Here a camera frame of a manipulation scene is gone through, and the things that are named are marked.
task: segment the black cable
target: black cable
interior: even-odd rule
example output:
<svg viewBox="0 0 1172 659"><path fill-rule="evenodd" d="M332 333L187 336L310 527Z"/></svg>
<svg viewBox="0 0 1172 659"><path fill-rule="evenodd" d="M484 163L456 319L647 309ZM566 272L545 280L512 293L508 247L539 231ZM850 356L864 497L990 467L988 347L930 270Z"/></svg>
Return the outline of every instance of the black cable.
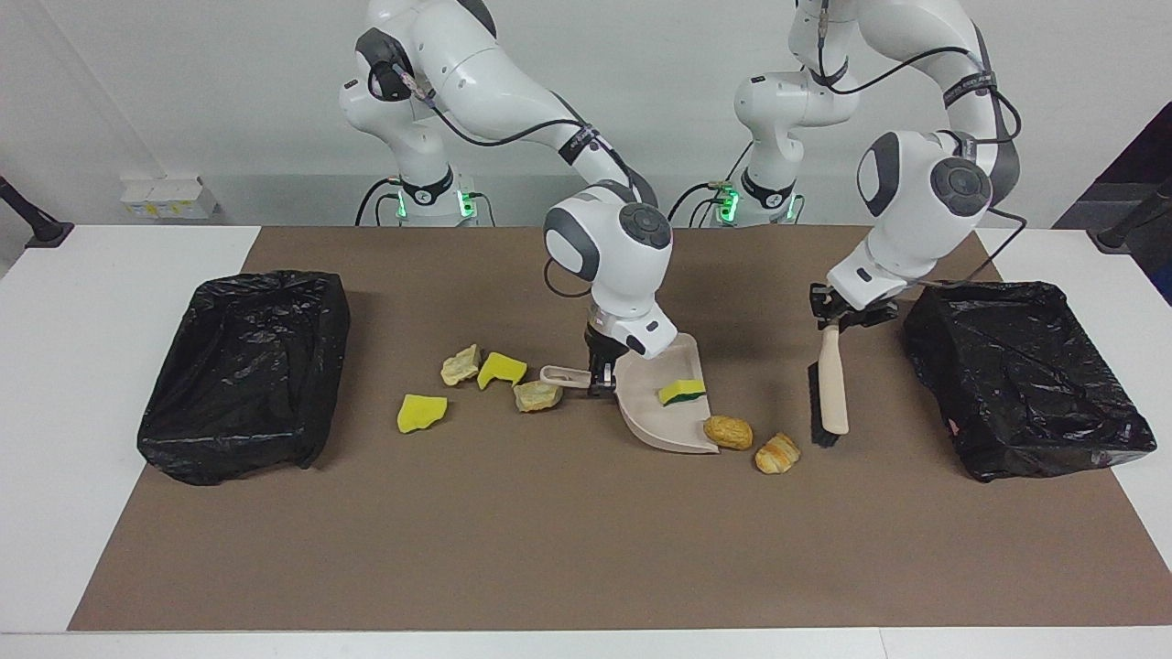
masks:
<svg viewBox="0 0 1172 659"><path fill-rule="evenodd" d="M1014 131L1008 137L995 137L993 140L977 140L977 144L1007 144L1017 140L1022 134L1022 114L1017 111L1017 108L1006 98L1006 95L1001 91L994 89L993 97L1001 101L1001 104L1009 110L1009 114L1014 116Z"/></svg>
<svg viewBox="0 0 1172 659"><path fill-rule="evenodd" d="M591 292L590 288L586 288L581 293L563 293L561 291L554 288L553 287L553 281L550 281L550 266L551 265L553 265L553 259L552 258L550 260L545 261L545 273L544 273L544 276L545 276L545 287L548 288L550 292L552 292L554 295L557 295L559 298L565 298L567 300L577 300L577 299L580 299L580 298L585 298L586 295L590 294L590 292Z"/></svg>
<svg viewBox="0 0 1172 659"><path fill-rule="evenodd" d="M826 75L826 63L823 60L824 53L825 53L825 47L819 41L819 43L818 43L818 73L819 73L819 75L822 75L823 80L827 80L830 76ZM965 55L966 57L969 57L969 59L973 57L973 52L969 50L968 48L961 48L960 46L941 46L940 48L933 48L931 50L925 50L924 53L920 53L919 55L912 57L911 60L900 62L899 64L897 64L895 67L893 67L887 73L880 75L879 77L877 77L877 79L874 79L874 80L872 80L872 81L870 81L867 83L860 84L860 86L856 87L854 89L838 89L838 88L834 87L833 83L825 83L825 84L819 83L819 84L822 87L825 87L830 91L832 91L834 94L838 94L839 96L850 96L851 94L858 94L859 91L864 91L866 89L870 89L870 88L874 87L875 84L879 84L880 82L883 82L883 81L887 80L888 77L895 75L897 73L906 69L907 67L909 67L909 66L919 62L920 60L925 60L925 59L932 57L934 55L940 55L942 53L960 53L960 54Z"/></svg>
<svg viewBox="0 0 1172 659"><path fill-rule="evenodd" d="M359 212L354 216L354 226L362 226L362 213L366 212L366 206L370 203L370 197L374 197L374 193L377 192L379 188L382 188L383 185L402 185L402 183L400 183L397 178L380 178L377 183L372 185L370 189L367 190L366 196L362 197L362 203L359 204Z"/></svg>
<svg viewBox="0 0 1172 659"><path fill-rule="evenodd" d="M590 124L580 120L554 118L541 122L532 128L526 128L520 133L510 135L509 137L504 137L502 140L485 141L485 140L477 140L476 137L472 137L471 135L468 135L466 133L462 131L459 128L456 127L455 123L451 122L451 120L447 117L447 115L441 113L440 108L437 108L435 104L430 104L429 107L431 108L431 111L435 113L437 117L440 117L440 121L442 121L444 125L447 125L452 133L455 133L457 137L459 137L464 142L468 142L469 144L475 144L477 147L489 147L489 148L504 147L505 144L512 144L513 142L524 140L539 130L544 130L546 128L551 128L554 125L573 125L581 130L590 128ZM611 159L614 161L614 164L619 165L619 169L622 170L622 174L627 176L627 188L629 188L632 192L636 192L635 178L634 176L631 175L631 168L627 167L627 163L622 159L621 156L619 156L619 154L609 144L605 143L601 138L597 140L597 142L600 147L602 147L602 150L606 151L608 156L611 156Z"/></svg>
<svg viewBox="0 0 1172 659"><path fill-rule="evenodd" d="M444 123L444 125L447 125L448 128L450 128L451 131L456 134L456 136L458 136L464 142L468 142L469 144L476 144L477 147L504 147L505 144L512 144L513 142L518 142L520 140L524 140L524 138L529 137L530 135L537 133L538 130L544 130L544 129L550 128L552 125L563 125L563 124L565 124L565 125L575 125L578 128L586 128L585 123L582 123L580 121L577 121L577 120L572 120L572 118L554 118L554 120L541 122L541 123L539 123L539 124L537 124L537 125L534 125L532 128L526 128L525 130L522 130L520 133L518 133L516 135L510 135L509 137L504 137L502 140L495 140L495 141L489 142L489 141L484 141L484 140L477 140L476 137L472 137L471 135L468 135L464 131L462 131L461 129L456 128L456 124L454 124L451 122L451 120L449 120L443 113L441 113L440 108L432 107L431 111L434 111L436 114L436 116L440 117L440 121L442 121Z"/></svg>
<svg viewBox="0 0 1172 659"><path fill-rule="evenodd" d="M736 174L737 168L741 167L741 163L744 162L744 157L749 155L749 150L750 149L752 149L752 141L751 140L749 141L748 144L745 144L744 150L741 151L741 156L737 157L737 159L736 159L735 163L732 163L732 169L729 170L729 174L728 174L728 176L724 177L724 181L728 181L729 183L732 183L732 175ZM720 190L717 190L716 193L713 195L711 199L707 199L706 202L701 202L700 204L697 204L696 208L693 209L693 211L691 211L691 218L688 219L688 229L694 229L695 227L695 224L696 224L696 212L700 210L700 206L702 206L702 205L704 205L707 203L708 206L711 208L711 206L716 205L716 202L720 201L720 197L721 197L721 192L720 192ZM668 216L668 223L670 223L670 220L672 220L672 217Z"/></svg>
<svg viewBox="0 0 1172 659"><path fill-rule="evenodd" d="M472 192L468 196L469 199L484 199L484 203L489 205L489 222L492 226L497 225L497 216L492 212L492 199L489 198L484 192Z"/></svg>
<svg viewBox="0 0 1172 659"><path fill-rule="evenodd" d="M688 188L687 190L684 190L683 195L680 195L680 198L676 199L675 204L672 206L672 212L667 213L667 223L672 224L672 220L675 219L676 211L680 210L680 206L683 205L683 202L686 202L688 199L688 197L695 195L696 192L699 192L699 191L701 191L701 190L703 190L706 188L708 188L708 183L697 183L697 184L693 185L691 188Z"/></svg>
<svg viewBox="0 0 1172 659"><path fill-rule="evenodd" d="M714 197L711 199L704 199L703 202L696 204L696 208L691 209L691 218L688 219L688 229L694 229L696 226L696 213L700 212L700 209L704 208L706 204L708 205L708 208L715 206L716 198Z"/></svg>
<svg viewBox="0 0 1172 659"><path fill-rule="evenodd" d="M382 216L381 216L382 203L386 202L387 199L394 199L396 202L400 201L398 195L383 195L382 197L379 197L379 201L376 201L374 203L374 224L375 224L375 226L382 226Z"/></svg>
<svg viewBox="0 0 1172 659"><path fill-rule="evenodd" d="M974 279L976 279L982 272L984 272L990 265L993 265L994 259L1000 257L1001 253L1004 252L1006 249L1009 247L1009 245L1011 245L1014 240L1016 240L1017 237L1022 235L1023 231L1026 231L1026 226L1029 224L1029 220L1027 220L1024 217L1020 215L1014 215L1011 212L1007 212L1000 209L989 209L989 212L996 216L1001 216L1006 219L1011 219L1016 222L1020 226L1017 227L1016 231L1013 232L1013 235L1009 236L1009 238L1006 239L1004 243L1001 244L1000 247L997 247L992 254L989 254L989 258L984 259L984 263L982 263L976 270L973 271L972 274L966 277L963 280L954 281L950 284L941 284L939 281L921 281L922 285L932 288L959 288L961 286L972 284Z"/></svg>
<svg viewBox="0 0 1172 659"><path fill-rule="evenodd" d="M744 162L744 157L749 155L749 149L752 149L752 141L745 144L744 150L741 151L741 157L736 159L732 164L732 169L729 170L729 175L724 177L725 181L732 181L732 175L736 174L736 168L741 167L741 163Z"/></svg>

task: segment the black trash bag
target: black trash bag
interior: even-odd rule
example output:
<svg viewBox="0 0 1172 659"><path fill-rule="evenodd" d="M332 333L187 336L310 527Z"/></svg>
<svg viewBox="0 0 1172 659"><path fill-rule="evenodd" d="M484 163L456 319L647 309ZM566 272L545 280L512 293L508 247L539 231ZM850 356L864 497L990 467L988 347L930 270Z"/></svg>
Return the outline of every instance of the black trash bag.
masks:
<svg viewBox="0 0 1172 659"><path fill-rule="evenodd" d="M281 463L308 469L329 436L349 327L336 274L200 285L155 383L138 451L192 485Z"/></svg>
<svg viewBox="0 0 1172 659"><path fill-rule="evenodd" d="M977 481L1062 476L1156 450L1147 421L1052 284L932 287L904 332Z"/></svg>

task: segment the black stand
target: black stand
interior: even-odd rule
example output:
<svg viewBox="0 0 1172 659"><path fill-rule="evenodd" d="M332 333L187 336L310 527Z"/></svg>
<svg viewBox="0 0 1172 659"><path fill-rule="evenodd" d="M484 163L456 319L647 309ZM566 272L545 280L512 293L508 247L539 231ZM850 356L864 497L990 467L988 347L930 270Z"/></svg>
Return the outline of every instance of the black stand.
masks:
<svg viewBox="0 0 1172 659"><path fill-rule="evenodd" d="M41 209L34 206L28 199L21 196L7 179L0 176L0 199L4 199L16 215L25 218L25 222L33 227L33 239L26 247L43 249L56 247L64 243L74 225L68 222L57 222Z"/></svg>
<svg viewBox="0 0 1172 659"><path fill-rule="evenodd" d="M1091 237L1095 246L1104 254L1130 254L1131 249L1127 247L1127 236L1132 231L1156 222L1168 212L1172 212L1172 178L1160 184L1154 195L1139 204L1119 224L1106 231L1097 233L1088 231L1086 233Z"/></svg>

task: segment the sponge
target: sponge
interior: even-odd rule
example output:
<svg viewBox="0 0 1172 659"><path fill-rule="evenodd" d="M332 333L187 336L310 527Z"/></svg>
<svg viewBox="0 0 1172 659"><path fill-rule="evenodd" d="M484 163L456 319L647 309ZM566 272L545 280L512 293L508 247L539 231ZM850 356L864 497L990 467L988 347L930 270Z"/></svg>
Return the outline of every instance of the sponge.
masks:
<svg viewBox="0 0 1172 659"><path fill-rule="evenodd" d="M704 383L700 380L676 380L670 386L660 389L660 405L696 400L704 395Z"/></svg>
<svg viewBox="0 0 1172 659"><path fill-rule="evenodd" d="M491 353L489 354L489 359L484 360L484 366L481 367L481 374L477 375L476 383L481 386L482 392L493 380L505 380L516 386L525 376L526 371L529 371L529 365L524 361L517 361L500 353Z"/></svg>
<svg viewBox="0 0 1172 659"><path fill-rule="evenodd" d="M425 430L448 414L448 399L407 394L398 409L398 432Z"/></svg>
<svg viewBox="0 0 1172 659"><path fill-rule="evenodd" d="M476 374L479 372L481 347L472 344L471 346L456 353L456 356L445 359L443 368L440 369L440 376L443 378L444 385L455 387L464 380L476 378Z"/></svg>

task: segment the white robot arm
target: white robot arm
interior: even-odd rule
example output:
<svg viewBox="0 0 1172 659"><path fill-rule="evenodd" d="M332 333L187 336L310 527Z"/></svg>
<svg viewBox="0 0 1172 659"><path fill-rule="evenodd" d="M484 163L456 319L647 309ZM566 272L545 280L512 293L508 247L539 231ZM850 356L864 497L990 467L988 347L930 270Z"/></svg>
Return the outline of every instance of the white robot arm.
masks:
<svg viewBox="0 0 1172 659"><path fill-rule="evenodd" d="M368 23L356 47L360 77L342 89L342 107L394 150L414 204L447 199L454 178L440 136L418 123L424 117L438 115L478 145L527 140L557 150L591 184L550 211L545 236L552 259L592 284L594 390L613 390L619 355L633 349L652 359L666 349L676 328L655 293L672 230L647 182L512 62L479 0L373 0Z"/></svg>
<svg viewBox="0 0 1172 659"><path fill-rule="evenodd" d="M996 93L984 40L955 0L798 0L790 48L804 69L742 84L737 116L754 134L740 182L738 219L776 219L793 190L802 145L790 129L840 123L858 104L846 43L914 60L943 93L950 130L888 133L864 156L859 191L875 229L830 273L857 311L926 276L1003 199L1018 177L1017 151Z"/></svg>

